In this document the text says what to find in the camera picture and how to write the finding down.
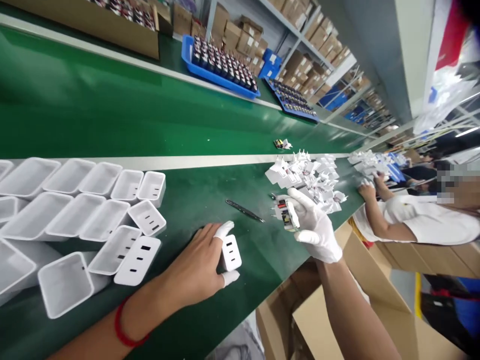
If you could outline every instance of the workbench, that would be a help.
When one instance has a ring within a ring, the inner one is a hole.
[[[273,145],[285,138],[295,152],[301,147],[311,154],[358,147],[354,133],[1,26],[0,53],[1,159],[291,154]],[[343,211],[330,215],[335,229],[363,202],[356,191],[360,174],[345,158],[336,163],[335,189],[349,198]],[[147,278],[160,274],[208,222],[235,222],[243,264],[238,281],[173,315],[130,358],[203,359],[307,259],[303,246],[270,216],[268,194],[281,192],[264,175],[270,165],[163,171],[160,212],[167,230],[159,235],[162,248]],[[245,216],[225,199],[266,222]],[[64,255],[102,246],[79,239],[50,245]],[[44,359],[136,289],[111,284],[55,320],[47,318],[38,287],[22,291],[0,307],[0,359]]]

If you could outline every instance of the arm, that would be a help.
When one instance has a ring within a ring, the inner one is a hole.
[[[305,245],[320,274],[326,309],[333,334],[346,360],[400,360],[400,355],[379,320],[365,301],[342,259],[332,222],[305,194],[288,189],[302,231],[295,239]]]
[[[237,280],[240,275],[235,270],[217,274],[222,238],[232,227],[233,223],[228,221],[222,226],[210,223],[198,230],[164,273],[128,299],[120,318],[123,334],[138,342],[176,311],[213,296]],[[123,359],[133,348],[117,338],[116,312],[115,309],[48,359]]]
[[[417,237],[404,223],[391,224],[385,220],[375,198],[375,189],[369,185],[361,185],[358,192],[365,199],[365,212],[373,234],[381,239],[416,242]]]
[[[389,333],[365,301],[343,259],[316,261],[328,319],[345,360],[401,359]]]

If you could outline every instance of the white power adapter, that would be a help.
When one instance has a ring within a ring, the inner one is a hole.
[[[142,282],[159,252],[162,242],[155,237],[140,236],[120,265],[113,281],[115,284],[137,286]]]
[[[226,271],[238,269],[242,265],[239,246],[235,235],[228,235],[221,246],[221,265]]]
[[[167,222],[149,200],[143,200],[128,209],[128,215],[141,232],[148,237],[155,237],[167,228]]]

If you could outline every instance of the white sleeve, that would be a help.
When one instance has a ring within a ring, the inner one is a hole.
[[[419,244],[459,245],[468,243],[465,224],[460,221],[442,221],[428,215],[419,215],[403,222],[415,235]]]

